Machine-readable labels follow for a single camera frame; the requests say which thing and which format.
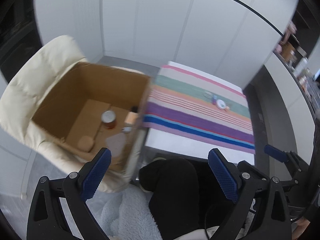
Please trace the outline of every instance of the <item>bolt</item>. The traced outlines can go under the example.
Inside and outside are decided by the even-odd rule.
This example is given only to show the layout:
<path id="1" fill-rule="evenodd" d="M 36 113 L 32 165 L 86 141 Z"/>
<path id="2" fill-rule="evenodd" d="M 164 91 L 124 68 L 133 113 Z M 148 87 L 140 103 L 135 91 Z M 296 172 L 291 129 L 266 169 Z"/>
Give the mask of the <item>bolt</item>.
<path id="1" fill-rule="evenodd" d="M 69 174 L 70 179 L 74 179 L 76 176 L 78 176 L 78 173 L 75 171 Z"/>
<path id="2" fill-rule="evenodd" d="M 47 176 L 42 176 L 41 178 L 40 178 L 40 182 L 45 182 L 47 180 Z"/>
<path id="3" fill-rule="evenodd" d="M 273 177 L 272 180 L 273 180 L 274 183 L 279 183 L 280 182 L 280 180 L 277 177 Z"/>
<path id="4" fill-rule="evenodd" d="M 242 177 L 243 177 L 244 179 L 249 179 L 249 178 L 250 178 L 250 174 L 247 173 L 247 172 L 244 172 L 244 173 L 242 173 Z"/>

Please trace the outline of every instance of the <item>open cardboard box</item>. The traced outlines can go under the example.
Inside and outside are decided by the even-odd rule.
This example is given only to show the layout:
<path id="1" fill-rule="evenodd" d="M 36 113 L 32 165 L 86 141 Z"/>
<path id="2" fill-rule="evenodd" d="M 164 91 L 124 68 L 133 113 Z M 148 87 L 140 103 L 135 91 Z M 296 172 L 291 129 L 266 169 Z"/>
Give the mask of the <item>open cardboard box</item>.
<path id="1" fill-rule="evenodd" d="M 149 81 L 150 77 L 140 73 L 78 62 L 50 90 L 32 120 L 54 143 L 91 161 L 102 147 L 107 147 L 107 137 L 121 132 L 130 109 L 138 106 L 139 118 L 127 134 L 121 155 L 112 157 L 109 167 L 122 171 L 142 121 Z M 116 127 L 113 130 L 101 125 L 101 114 L 109 109 L 116 113 Z M 83 135 L 95 139 L 90 152 L 76 148 Z"/>

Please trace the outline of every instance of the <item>blue textured pad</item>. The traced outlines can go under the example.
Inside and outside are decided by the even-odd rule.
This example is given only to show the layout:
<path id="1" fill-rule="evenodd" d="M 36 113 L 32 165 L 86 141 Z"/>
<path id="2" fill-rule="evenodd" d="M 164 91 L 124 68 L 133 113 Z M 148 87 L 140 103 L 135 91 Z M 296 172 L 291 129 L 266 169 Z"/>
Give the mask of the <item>blue textured pad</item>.
<path id="1" fill-rule="evenodd" d="M 276 160 L 286 163 L 288 161 L 287 154 L 283 151 L 280 151 L 279 149 L 267 144 L 263 149 L 265 154 L 268 154 L 269 156 L 275 158 Z"/>
<path id="2" fill-rule="evenodd" d="M 213 149 L 208 154 L 208 164 L 226 198 L 236 203 L 238 201 L 237 183 Z"/>
<path id="3" fill-rule="evenodd" d="M 87 199 L 93 198 L 93 195 L 96 193 L 104 174 L 110 166 L 110 163 L 111 152 L 109 149 L 105 149 L 82 183 L 80 198 L 83 202 L 86 202 Z"/>

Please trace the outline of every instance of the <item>black pants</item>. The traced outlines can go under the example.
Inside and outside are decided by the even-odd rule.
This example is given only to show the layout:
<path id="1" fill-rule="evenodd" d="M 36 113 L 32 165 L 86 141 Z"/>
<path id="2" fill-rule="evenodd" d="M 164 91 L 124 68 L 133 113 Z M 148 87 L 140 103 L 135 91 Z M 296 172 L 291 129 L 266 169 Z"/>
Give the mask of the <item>black pants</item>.
<path id="1" fill-rule="evenodd" d="M 144 189 L 154 192 L 149 202 L 163 240 L 199 228 L 219 225 L 233 207 L 208 163 L 186 159 L 158 160 L 139 171 Z"/>

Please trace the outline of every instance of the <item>blue stripe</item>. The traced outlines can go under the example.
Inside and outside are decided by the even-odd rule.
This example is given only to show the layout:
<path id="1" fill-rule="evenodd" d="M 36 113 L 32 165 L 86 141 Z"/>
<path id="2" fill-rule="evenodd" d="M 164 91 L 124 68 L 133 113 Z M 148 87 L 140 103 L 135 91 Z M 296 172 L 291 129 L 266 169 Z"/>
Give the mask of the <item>blue stripe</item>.
<path id="1" fill-rule="evenodd" d="M 203 130 L 203 129 L 201 129 L 201 128 L 197 128 L 197 127 L 194 127 L 194 126 L 186 125 L 186 124 L 183 124 L 183 123 L 180 123 L 180 122 L 168 120 L 168 119 L 166 119 L 166 118 L 163 118 L 163 117 L 160 117 L 160 116 L 157 116 L 157 115 L 154 115 L 154 114 L 145 114 L 145 116 L 154 117 L 154 118 L 160 119 L 160 120 L 165 121 L 165 122 L 170 122 L 170 123 L 173 123 L 173 124 L 180 125 L 180 126 L 185 127 L 185 128 L 193 129 L 193 130 L 196 130 L 196 131 L 199 131 L 199 132 L 204 132 L 204 133 L 207 133 L 207 134 L 212 134 L 212 135 L 215 135 L 215 136 L 217 136 L 217 137 L 221 137 L 221 138 L 225 138 L 225 139 L 228 139 L 228 140 L 233 140 L 233 141 L 235 141 L 235 142 L 245 143 L 245 144 L 247 144 L 247 145 L 254 146 L 254 144 L 252 144 L 252 143 L 250 143 L 250 142 L 247 142 L 247 141 L 243 141 L 243 140 L 239 140 L 239 139 L 234 139 L 234 138 L 231 138 L 231 137 L 229 137 L 229 136 L 225 136 L 225 135 L 221 135 L 221 134 L 218 134 L 218 133 L 206 131 L 206 130 Z"/>
<path id="2" fill-rule="evenodd" d="M 153 116 L 145 116 L 144 117 L 144 122 L 153 122 L 153 123 L 157 123 L 159 125 L 163 125 L 163 126 L 166 126 L 166 127 L 172 128 L 172 129 L 176 129 L 176 130 L 179 130 L 179 131 L 187 132 L 187 133 L 190 133 L 190 134 L 199 135 L 199 136 L 202 136 L 202 137 L 205 137 L 205 138 L 210 138 L 210 139 L 213 139 L 213 140 L 217 140 L 217 141 L 220 141 L 220 142 L 225 142 L 225 143 L 229 143 L 229 144 L 233 144 L 233 145 L 238 145 L 238 146 L 245 147 L 245 148 L 248 148 L 248 149 L 254 149 L 253 145 L 248 145 L 248 144 L 243 143 L 243 142 L 237 142 L 237 141 L 234 141 L 234 140 L 231 140 L 231 139 L 218 137 L 218 136 L 216 136 L 214 134 L 208 134 L 208 133 L 205 133 L 203 131 L 194 130 L 194 129 L 191 129 L 191 128 L 188 128 L 188 127 L 183 127 L 183 126 L 181 126 L 179 124 L 175 124 L 175 123 L 172 123 L 172 122 L 164 121 L 164 120 L 155 118 Z"/>

